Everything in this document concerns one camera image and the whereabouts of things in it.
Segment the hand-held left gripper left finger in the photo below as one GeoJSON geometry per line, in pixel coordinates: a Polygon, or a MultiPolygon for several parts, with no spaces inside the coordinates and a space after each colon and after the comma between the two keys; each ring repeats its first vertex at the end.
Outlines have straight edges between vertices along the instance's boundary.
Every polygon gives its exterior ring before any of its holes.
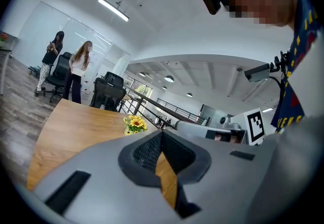
{"type": "Polygon", "coordinates": [[[92,145],[41,179],[34,194],[47,202],[74,172],[85,172],[90,177],[62,213],[64,220],[75,224],[176,224],[181,218],[160,188],[136,185],[118,164],[125,146],[159,133],[134,134],[92,145]]]}

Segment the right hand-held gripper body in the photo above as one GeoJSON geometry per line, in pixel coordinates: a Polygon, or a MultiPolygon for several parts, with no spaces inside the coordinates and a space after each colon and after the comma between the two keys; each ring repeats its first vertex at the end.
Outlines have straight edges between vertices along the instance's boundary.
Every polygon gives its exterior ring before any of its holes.
{"type": "Polygon", "coordinates": [[[221,118],[219,128],[207,130],[206,138],[215,140],[216,135],[235,135],[241,138],[240,144],[260,145],[265,137],[261,110],[258,108],[221,118]]]}

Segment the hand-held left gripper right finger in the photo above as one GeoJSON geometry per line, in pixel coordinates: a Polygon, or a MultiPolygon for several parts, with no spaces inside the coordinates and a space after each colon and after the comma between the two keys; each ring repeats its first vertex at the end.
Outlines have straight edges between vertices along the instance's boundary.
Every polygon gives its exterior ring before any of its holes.
{"type": "Polygon", "coordinates": [[[249,146],[164,131],[162,149],[177,177],[176,208],[162,215],[260,215],[275,135],[249,146]]]}

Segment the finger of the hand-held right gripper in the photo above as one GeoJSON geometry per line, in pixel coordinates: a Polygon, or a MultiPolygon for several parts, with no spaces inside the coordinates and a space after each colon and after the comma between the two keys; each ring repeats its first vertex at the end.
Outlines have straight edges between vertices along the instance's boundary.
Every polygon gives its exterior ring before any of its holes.
{"type": "Polygon", "coordinates": [[[200,138],[205,138],[207,133],[206,127],[201,126],[199,124],[185,122],[185,121],[178,121],[175,124],[175,129],[182,133],[200,137],[200,138]]]}

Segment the person's right hand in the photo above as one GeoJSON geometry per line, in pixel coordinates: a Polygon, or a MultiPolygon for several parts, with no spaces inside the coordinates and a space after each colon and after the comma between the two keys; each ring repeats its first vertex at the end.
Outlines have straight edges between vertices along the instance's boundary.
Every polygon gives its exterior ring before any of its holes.
{"type": "Polygon", "coordinates": [[[230,143],[241,143],[241,138],[235,135],[216,135],[216,141],[230,142],[230,143]]]}

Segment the black mezzanine railing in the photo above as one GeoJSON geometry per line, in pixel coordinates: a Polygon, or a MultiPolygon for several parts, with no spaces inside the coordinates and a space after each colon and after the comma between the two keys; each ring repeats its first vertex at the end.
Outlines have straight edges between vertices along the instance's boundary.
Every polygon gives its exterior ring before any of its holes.
{"type": "Polygon", "coordinates": [[[202,123],[204,121],[204,118],[201,118],[198,115],[194,115],[194,114],[192,114],[184,109],[181,109],[173,104],[170,104],[160,98],[158,98],[156,102],[158,104],[160,104],[161,106],[166,107],[167,109],[169,109],[169,110],[171,110],[171,111],[173,111],[173,112],[175,112],[175,113],[177,113],[191,121],[200,122],[200,123],[202,123]]]}

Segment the crowd of people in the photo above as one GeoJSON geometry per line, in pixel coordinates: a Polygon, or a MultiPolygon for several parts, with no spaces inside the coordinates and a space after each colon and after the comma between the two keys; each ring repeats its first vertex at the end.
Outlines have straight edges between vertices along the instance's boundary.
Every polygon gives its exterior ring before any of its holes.
{"type": "Polygon", "coordinates": [[[165,119],[162,116],[158,116],[154,119],[153,124],[160,129],[171,128],[171,119],[166,117],[165,119]]]}

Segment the person's navy printed shirt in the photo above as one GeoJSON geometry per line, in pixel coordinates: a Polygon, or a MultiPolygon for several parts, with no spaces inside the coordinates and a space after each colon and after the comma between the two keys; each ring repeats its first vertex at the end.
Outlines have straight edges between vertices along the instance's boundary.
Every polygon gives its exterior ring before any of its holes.
{"type": "Polygon", "coordinates": [[[304,117],[304,111],[288,78],[308,53],[317,39],[318,31],[322,28],[318,14],[310,0],[297,0],[294,23],[294,38],[288,52],[288,65],[285,76],[281,80],[283,95],[280,96],[278,107],[271,121],[271,125],[276,128],[276,133],[294,122],[299,122],[304,117]]]}

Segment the black balcony railing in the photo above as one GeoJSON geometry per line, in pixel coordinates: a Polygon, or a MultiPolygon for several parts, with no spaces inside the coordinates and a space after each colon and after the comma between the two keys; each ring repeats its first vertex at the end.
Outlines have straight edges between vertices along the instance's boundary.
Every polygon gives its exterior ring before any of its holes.
{"type": "Polygon", "coordinates": [[[210,122],[211,118],[208,117],[207,119],[204,118],[204,121],[202,123],[191,121],[169,109],[166,107],[161,106],[158,104],[155,100],[152,100],[148,98],[147,96],[140,94],[139,92],[131,89],[130,87],[127,87],[124,85],[124,88],[128,91],[128,95],[132,97],[132,101],[128,101],[129,105],[122,105],[121,108],[124,109],[127,108],[127,112],[131,111],[131,107],[134,109],[133,113],[136,115],[139,113],[141,116],[143,116],[145,119],[150,120],[150,117],[147,116],[144,111],[147,111],[150,113],[151,116],[162,116],[164,119],[168,117],[171,119],[172,129],[175,129],[175,124],[178,121],[185,121],[190,123],[199,124],[201,126],[207,126],[207,124],[210,122]]]}

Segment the sunflower pot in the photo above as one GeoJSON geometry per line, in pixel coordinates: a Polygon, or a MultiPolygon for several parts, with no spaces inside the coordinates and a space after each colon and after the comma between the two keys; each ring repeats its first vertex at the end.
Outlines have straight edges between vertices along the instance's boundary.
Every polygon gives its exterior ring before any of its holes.
{"type": "Polygon", "coordinates": [[[148,130],[146,122],[140,116],[129,115],[128,117],[123,118],[123,122],[126,125],[124,131],[126,136],[148,130]]]}

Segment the square wooden table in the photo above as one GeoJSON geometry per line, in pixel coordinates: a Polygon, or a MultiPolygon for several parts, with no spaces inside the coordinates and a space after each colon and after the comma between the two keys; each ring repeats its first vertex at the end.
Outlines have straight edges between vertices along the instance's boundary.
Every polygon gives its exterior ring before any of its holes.
{"type": "Polygon", "coordinates": [[[118,142],[126,143],[138,138],[138,134],[125,136],[124,114],[101,110],[66,99],[62,99],[47,119],[36,142],[29,166],[27,188],[33,190],[40,181],[55,168],[79,152],[98,143],[107,142],[109,149],[105,156],[93,162],[109,180],[99,187],[89,182],[91,191],[81,193],[77,205],[85,217],[99,215],[120,215],[141,209],[150,212],[175,210],[177,180],[165,156],[160,156],[155,172],[162,179],[162,187],[141,188],[134,184],[124,186],[127,178],[122,177],[117,156],[118,142]]]}

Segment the black office chair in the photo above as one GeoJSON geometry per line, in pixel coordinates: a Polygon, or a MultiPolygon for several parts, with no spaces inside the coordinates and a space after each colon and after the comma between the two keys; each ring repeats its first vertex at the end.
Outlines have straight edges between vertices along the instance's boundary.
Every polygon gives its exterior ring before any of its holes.
{"type": "Polygon", "coordinates": [[[124,88],[124,80],[122,77],[112,73],[112,72],[107,72],[105,76],[101,78],[103,82],[105,82],[107,85],[123,89],[124,88]]]}
{"type": "Polygon", "coordinates": [[[64,52],[63,54],[60,54],[58,56],[56,67],[53,71],[53,73],[46,78],[46,81],[54,86],[54,89],[51,91],[45,90],[43,92],[43,96],[46,95],[46,93],[51,93],[52,96],[49,99],[49,102],[53,102],[53,98],[55,96],[59,96],[62,98],[63,94],[63,88],[65,84],[65,77],[69,69],[69,60],[71,58],[72,54],[69,52],[64,52]]]}
{"type": "Polygon", "coordinates": [[[94,86],[94,95],[90,107],[100,108],[104,105],[105,110],[117,112],[117,107],[126,95],[126,90],[110,86],[102,78],[96,78],[94,86]]]}

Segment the long ceiling light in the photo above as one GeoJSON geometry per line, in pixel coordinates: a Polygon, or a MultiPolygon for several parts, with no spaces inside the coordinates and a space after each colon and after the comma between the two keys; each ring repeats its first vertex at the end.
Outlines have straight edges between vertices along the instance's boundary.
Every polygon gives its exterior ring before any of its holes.
{"type": "Polygon", "coordinates": [[[129,17],[127,15],[125,15],[118,8],[116,8],[115,6],[113,6],[112,4],[107,2],[106,0],[98,0],[98,3],[100,3],[101,5],[103,5],[104,7],[109,9],[110,11],[112,11],[114,14],[116,14],[117,16],[122,18],[122,20],[124,20],[125,22],[129,21],[129,17]]]}

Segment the black desk with white legs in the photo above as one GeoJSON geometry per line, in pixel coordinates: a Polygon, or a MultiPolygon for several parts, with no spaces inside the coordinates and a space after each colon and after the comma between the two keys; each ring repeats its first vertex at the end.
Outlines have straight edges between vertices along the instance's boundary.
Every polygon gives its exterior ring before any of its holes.
{"type": "Polygon", "coordinates": [[[5,86],[5,76],[8,60],[10,58],[12,49],[4,49],[0,48],[0,56],[4,56],[3,66],[1,69],[1,77],[0,77],[0,95],[4,94],[4,86],[5,86]]]}

